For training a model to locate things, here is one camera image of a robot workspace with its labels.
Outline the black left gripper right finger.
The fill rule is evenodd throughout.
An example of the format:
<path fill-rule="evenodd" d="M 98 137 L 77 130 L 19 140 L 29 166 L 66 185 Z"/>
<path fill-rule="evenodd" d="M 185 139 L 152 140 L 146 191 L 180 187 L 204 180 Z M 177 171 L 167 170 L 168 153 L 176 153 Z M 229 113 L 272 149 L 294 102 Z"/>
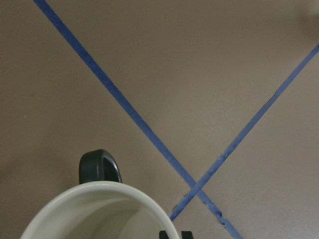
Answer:
<path fill-rule="evenodd" d="M 182 239 L 193 239 L 193 234 L 191 231 L 181 231 Z"/>

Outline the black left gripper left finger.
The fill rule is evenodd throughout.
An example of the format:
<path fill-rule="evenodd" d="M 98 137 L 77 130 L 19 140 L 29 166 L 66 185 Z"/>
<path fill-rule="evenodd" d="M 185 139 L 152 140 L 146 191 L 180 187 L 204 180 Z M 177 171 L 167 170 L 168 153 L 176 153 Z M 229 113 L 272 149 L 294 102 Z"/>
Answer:
<path fill-rule="evenodd" d="M 159 239 L 169 239 L 168 234 L 166 231 L 159 232 Z"/>

